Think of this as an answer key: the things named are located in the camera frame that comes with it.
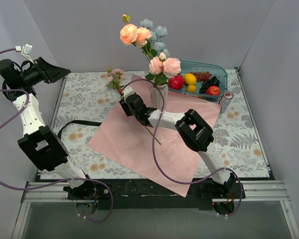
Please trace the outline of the white ribbed vase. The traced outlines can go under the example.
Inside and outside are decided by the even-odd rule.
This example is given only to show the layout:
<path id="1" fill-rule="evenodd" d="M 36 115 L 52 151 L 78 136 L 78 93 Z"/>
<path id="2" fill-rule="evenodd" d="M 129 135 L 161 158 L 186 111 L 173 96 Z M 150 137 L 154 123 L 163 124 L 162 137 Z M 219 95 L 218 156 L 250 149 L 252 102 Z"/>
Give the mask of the white ribbed vase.
<path id="1" fill-rule="evenodd" d="M 167 84 L 162 86 L 151 87 L 150 89 L 151 106 L 161 110 L 165 110 L 167 106 L 168 98 L 168 86 Z"/>

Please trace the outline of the pink flower stem with bud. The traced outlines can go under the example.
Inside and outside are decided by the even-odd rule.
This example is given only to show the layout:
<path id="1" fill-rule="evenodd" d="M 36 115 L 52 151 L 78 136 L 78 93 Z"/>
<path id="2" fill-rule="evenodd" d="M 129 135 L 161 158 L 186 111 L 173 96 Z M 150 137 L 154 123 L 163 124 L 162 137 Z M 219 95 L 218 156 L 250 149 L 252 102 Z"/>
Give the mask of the pink flower stem with bud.
<path id="1" fill-rule="evenodd" d="M 108 73 L 108 83 L 106 87 L 118 90 L 119 94 L 121 95 L 122 87 L 123 87 L 121 85 L 121 81 L 124 79 L 123 70 L 121 69 L 112 70 L 112 68 L 109 67 L 107 69 L 107 73 Z"/>

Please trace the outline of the white pink flower stem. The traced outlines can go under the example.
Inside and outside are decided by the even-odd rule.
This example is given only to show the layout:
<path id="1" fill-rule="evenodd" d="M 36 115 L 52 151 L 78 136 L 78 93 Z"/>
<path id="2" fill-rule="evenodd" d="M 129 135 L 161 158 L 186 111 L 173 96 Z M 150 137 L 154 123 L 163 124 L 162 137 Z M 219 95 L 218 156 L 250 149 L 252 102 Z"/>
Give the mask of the white pink flower stem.
<path id="1" fill-rule="evenodd" d="M 152 58 L 149 62 L 149 73 L 146 80 L 153 81 L 157 86 L 163 86 L 181 73 L 181 61 L 178 58 L 167 58 L 162 52 L 159 56 Z"/>

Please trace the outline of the black ribbon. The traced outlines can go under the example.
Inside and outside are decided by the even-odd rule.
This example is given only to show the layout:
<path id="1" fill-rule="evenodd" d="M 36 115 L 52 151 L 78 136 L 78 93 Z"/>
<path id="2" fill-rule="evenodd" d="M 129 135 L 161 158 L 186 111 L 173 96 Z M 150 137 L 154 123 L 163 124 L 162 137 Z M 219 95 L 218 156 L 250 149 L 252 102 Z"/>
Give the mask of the black ribbon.
<path id="1" fill-rule="evenodd" d="M 66 123 L 58 132 L 57 136 L 61 139 L 62 137 L 62 132 L 64 129 L 66 129 L 67 126 L 70 124 L 79 124 L 79 125 L 87 125 L 87 126 L 97 126 L 99 127 L 102 123 L 101 122 L 96 122 L 96 121 L 88 121 L 88 120 L 72 120 L 68 123 Z"/>

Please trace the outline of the purple pink wrapping paper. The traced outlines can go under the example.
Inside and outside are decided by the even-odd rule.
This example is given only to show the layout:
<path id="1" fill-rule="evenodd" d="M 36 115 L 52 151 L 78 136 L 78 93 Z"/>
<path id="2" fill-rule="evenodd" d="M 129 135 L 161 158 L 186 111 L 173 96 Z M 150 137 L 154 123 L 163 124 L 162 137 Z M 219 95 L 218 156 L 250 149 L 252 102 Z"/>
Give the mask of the purple pink wrapping paper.
<path id="1" fill-rule="evenodd" d="M 92 150 L 185 197 L 201 157 L 177 131 L 158 128 L 156 140 L 115 103 L 88 142 Z"/>

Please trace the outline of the peach flower stem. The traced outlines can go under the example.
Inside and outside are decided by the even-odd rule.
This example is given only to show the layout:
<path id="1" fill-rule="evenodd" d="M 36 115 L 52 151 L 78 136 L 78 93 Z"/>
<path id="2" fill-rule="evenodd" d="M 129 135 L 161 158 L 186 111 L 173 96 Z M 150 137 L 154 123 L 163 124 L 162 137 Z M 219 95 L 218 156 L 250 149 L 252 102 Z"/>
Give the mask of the peach flower stem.
<path id="1" fill-rule="evenodd" d="M 124 45 L 133 45 L 142 50 L 147 60 L 150 61 L 154 55 L 151 47 L 150 39 L 153 33 L 147 27 L 137 27 L 130 23 L 130 16 L 122 15 L 122 21 L 126 24 L 120 30 L 120 40 Z"/>

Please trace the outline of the blue flower stem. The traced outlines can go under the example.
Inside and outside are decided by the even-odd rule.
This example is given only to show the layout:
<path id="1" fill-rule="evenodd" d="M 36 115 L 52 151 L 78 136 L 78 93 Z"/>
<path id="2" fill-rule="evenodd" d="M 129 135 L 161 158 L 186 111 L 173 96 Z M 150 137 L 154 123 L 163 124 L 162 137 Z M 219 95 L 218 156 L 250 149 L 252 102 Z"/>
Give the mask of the blue flower stem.
<path id="1" fill-rule="evenodd" d="M 144 47 L 144 52 L 148 54 L 149 58 L 159 56 L 160 53 L 164 53 L 168 58 L 170 52 L 163 40 L 167 35 L 167 28 L 165 26 L 154 27 L 153 22 L 147 18 L 140 22 L 140 26 L 151 32 L 151 38 L 148 39 L 148 43 Z"/>

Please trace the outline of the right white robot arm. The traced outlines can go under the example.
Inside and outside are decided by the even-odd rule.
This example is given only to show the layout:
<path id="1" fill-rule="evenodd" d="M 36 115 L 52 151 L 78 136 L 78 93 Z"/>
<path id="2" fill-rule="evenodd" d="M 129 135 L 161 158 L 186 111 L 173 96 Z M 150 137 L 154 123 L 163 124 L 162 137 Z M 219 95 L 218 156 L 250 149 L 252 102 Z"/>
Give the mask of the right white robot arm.
<path id="1" fill-rule="evenodd" d="M 120 105 L 127 116 L 134 116 L 141 125 L 152 127 L 153 133 L 160 127 L 177 131 L 185 145 L 201 157 L 210 174 L 190 182 L 190 185 L 200 184 L 204 197 L 233 199 L 235 185 L 239 188 L 238 196 L 243 196 L 243 186 L 237 174 L 225 166 L 216 151 L 211 126 L 195 110 L 171 113 L 150 108 L 135 92 L 122 93 Z"/>

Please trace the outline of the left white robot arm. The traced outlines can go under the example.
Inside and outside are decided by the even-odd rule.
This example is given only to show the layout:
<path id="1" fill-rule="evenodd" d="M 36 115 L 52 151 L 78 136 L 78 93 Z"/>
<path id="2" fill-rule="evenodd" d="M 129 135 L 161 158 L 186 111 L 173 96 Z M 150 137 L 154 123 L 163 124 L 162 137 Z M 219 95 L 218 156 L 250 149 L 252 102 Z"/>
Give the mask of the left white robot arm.
<path id="1" fill-rule="evenodd" d="M 68 151 L 53 130 L 44 123 L 34 85 L 45 82 L 55 83 L 70 70 L 51 65 L 43 58 L 24 61 L 21 65 L 10 59 L 0 61 L 0 75 L 4 81 L 2 88 L 5 96 L 20 110 L 23 125 L 23 137 L 18 145 L 39 170 L 47 170 L 67 179 L 69 187 L 64 190 L 80 199 L 92 199 L 96 196 L 95 184 L 89 176 L 68 159 Z"/>

